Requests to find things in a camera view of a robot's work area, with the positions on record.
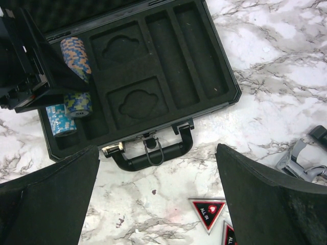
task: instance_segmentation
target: black aluminum case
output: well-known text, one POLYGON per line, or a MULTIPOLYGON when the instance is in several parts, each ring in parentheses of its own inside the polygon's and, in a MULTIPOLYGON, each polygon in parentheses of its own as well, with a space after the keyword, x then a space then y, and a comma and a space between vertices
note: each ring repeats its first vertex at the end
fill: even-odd
POLYGON ((127 2, 50 33, 56 25, 40 27, 59 54, 63 38, 81 38, 93 75, 94 113, 75 119, 76 134, 55 138, 45 109, 39 110, 52 160, 172 125, 178 133, 180 122, 192 124, 192 118, 233 105, 241 96, 205 1, 127 2))

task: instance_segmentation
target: poker chip tray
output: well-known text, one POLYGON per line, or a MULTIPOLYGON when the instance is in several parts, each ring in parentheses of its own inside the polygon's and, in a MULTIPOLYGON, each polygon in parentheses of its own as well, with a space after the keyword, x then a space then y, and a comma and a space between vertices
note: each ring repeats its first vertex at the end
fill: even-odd
POLYGON ((241 96, 205 1, 117 3, 95 17, 79 21, 72 17, 74 22, 66 18, 66 25, 52 25, 51 31, 49 23, 46 29, 36 16, 59 55, 63 38, 81 38, 92 70, 94 112, 75 119, 77 133, 55 138, 45 109, 39 110, 49 155, 55 161, 88 145, 97 145, 120 161, 119 167, 131 171, 151 160, 156 165, 179 157, 192 147, 193 118, 233 105, 241 96), (180 134, 180 144, 166 148, 157 144, 160 139, 154 133, 166 127, 180 134), (160 150, 126 159, 124 142, 138 137, 148 149, 160 150), (140 165, 129 169, 133 161, 140 165))

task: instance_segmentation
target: case lock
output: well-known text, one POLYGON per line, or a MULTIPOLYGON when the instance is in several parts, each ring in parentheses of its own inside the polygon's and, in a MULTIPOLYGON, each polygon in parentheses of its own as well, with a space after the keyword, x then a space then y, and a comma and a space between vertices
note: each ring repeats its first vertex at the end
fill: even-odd
POLYGON ((137 137, 137 138, 141 138, 143 140, 145 153, 147 154, 148 161, 152 166, 159 166, 165 161, 164 152, 162 151, 162 147, 159 142, 159 139, 154 138, 154 134, 156 132, 157 131, 153 131, 153 132, 146 133, 142 136, 137 137), (150 159, 148 149, 154 149, 157 146, 157 144, 158 144, 160 152, 161 152, 161 161, 159 163, 153 163, 150 159))

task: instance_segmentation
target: white marble countertop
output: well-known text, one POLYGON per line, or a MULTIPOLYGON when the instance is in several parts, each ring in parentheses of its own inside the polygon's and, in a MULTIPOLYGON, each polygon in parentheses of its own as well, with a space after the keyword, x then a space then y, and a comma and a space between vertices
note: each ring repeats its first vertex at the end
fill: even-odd
MULTIPOLYGON (((208 236, 188 203, 189 197, 224 196, 218 143, 275 166, 302 138, 310 144, 301 153, 303 165, 323 164, 326 152, 307 133, 327 126, 327 2, 207 4, 242 88, 240 101, 195 119, 192 150, 160 167, 128 173, 101 156, 80 244, 220 244, 223 219, 208 236)), ((179 141, 171 129, 158 136, 163 146, 179 141)), ((130 156, 143 152, 139 142, 127 147, 134 149, 130 156)), ((0 149, 1 182, 53 163, 35 111, 0 110, 0 149)), ((227 210, 222 216, 229 220, 227 210)))

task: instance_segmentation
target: poker chip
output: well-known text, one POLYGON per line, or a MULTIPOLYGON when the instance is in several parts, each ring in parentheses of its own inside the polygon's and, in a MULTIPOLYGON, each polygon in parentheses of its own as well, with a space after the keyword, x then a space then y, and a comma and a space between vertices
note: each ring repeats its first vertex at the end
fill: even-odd
MULTIPOLYGON (((72 69, 81 79, 88 82, 86 72, 72 69)), ((69 118, 81 118, 92 113, 92 100, 89 93, 69 93, 63 98, 65 114, 69 118)))
POLYGON ((65 38, 60 42, 61 52, 69 68, 81 69, 91 74, 83 41, 78 37, 65 38))
POLYGON ((65 115, 64 105, 46 107, 52 134, 55 137, 63 137, 76 133, 76 125, 73 119, 65 115))
MULTIPOLYGON (((61 51, 67 66, 84 82, 88 83, 91 69, 83 41, 77 37, 61 41, 61 51)), ((69 93, 64 96, 65 113, 69 118, 81 118, 92 113, 92 101, 89 93, 69 93)))

